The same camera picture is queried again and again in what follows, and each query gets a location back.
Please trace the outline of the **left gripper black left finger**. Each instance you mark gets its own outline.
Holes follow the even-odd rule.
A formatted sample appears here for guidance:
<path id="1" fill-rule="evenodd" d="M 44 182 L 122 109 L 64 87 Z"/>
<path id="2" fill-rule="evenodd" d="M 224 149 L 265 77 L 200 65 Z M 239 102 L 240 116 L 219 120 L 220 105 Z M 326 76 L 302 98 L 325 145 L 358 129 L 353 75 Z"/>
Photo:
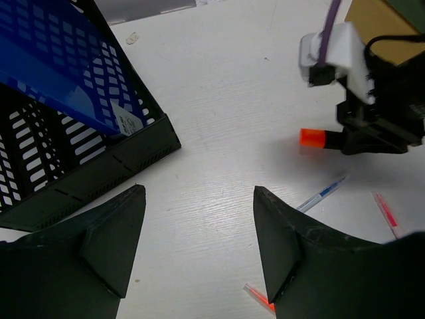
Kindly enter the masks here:
<path id="1" fill-rule="evenodd" d="M 1 242 L 2 318 L 115 318 L 126 297 L 146 206 L 134 185 L 14 242 Z"/>

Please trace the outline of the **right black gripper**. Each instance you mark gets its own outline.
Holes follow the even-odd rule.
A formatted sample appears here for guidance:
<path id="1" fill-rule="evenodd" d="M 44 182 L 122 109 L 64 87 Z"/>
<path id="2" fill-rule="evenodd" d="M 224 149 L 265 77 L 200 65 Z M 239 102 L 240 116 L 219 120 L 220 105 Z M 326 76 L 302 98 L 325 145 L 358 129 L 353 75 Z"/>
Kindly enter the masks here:
<path id="1" fill-rule="evenodd" d="M 423 43 L 423 36 L 378 36 L 370 40 L 364 57 L 375 87 L 374 104 L 365 104 L 349 90 L 336 107 L 342 125 L 345 155 L 404 154 L 424 139 L 424 53 L 395 65 L 371 52 L 379 41 Z"/>

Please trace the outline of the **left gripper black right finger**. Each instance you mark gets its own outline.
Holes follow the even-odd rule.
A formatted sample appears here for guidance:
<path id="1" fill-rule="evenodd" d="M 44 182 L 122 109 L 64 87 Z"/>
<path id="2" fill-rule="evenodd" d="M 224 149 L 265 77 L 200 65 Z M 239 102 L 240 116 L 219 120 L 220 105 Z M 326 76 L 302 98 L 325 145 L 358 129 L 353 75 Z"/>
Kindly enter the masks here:
<path id="1" fill-rule="evenodd" d="M 253 213 L 278 318 L 423 318 L 424 234 L 385 244 L 333 229 L 263 186 Z"/>

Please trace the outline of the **orange cap black highlighter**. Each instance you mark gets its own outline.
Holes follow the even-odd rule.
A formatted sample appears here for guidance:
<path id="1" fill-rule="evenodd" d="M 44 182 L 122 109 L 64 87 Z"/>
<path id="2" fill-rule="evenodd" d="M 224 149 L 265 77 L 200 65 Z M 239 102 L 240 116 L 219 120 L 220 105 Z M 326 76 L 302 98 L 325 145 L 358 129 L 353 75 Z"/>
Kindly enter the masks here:
<path id="1" fill-rule="evenodd" d="M 305 147 L 340 150 L 345 143 L 343 132 L 302 128 L 299 131 L 299 144 Z"/>

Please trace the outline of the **green drawer box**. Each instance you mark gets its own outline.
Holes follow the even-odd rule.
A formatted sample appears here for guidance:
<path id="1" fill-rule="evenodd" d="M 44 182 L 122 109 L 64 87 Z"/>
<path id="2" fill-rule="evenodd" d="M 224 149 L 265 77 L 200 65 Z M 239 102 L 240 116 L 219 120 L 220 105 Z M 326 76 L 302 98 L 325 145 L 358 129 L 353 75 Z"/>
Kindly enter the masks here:
<path id="1" fill-rule="evenodd" d="M 424 33 L 424 0 L 388 0 L 387 3 L 415 29 Z"/>

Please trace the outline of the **blue plastic folder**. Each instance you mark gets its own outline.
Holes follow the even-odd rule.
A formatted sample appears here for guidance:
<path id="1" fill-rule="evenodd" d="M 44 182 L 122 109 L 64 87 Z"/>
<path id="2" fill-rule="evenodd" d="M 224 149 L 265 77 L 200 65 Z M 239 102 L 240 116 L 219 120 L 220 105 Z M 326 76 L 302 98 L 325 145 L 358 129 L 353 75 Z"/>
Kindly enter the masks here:
<path id="1" fill-rule="evenodd" d="M 1 2 L 1 82 L 108 136 L 147 124 L 118 47 L 76 1 Z"/>

